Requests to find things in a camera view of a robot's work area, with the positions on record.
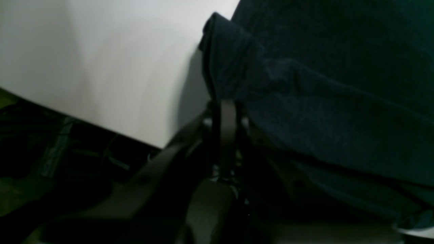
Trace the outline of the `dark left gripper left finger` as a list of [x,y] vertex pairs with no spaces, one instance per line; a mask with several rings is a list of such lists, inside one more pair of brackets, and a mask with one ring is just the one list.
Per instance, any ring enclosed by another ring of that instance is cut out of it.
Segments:
[[151,162],[97,206],[45,226],[45,244],[194,244],[186,212],[212,173],[213,110],[184,126]]

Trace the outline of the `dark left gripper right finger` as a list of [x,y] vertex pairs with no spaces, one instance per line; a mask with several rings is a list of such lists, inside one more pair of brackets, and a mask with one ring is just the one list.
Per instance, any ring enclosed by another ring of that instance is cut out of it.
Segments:
[[292,163],[256,135],[243,107],[220,103],[220,165],[223,179],[237,179],[250,201],[245,232],[251,244],[399,244],[389,225],[327,196]]

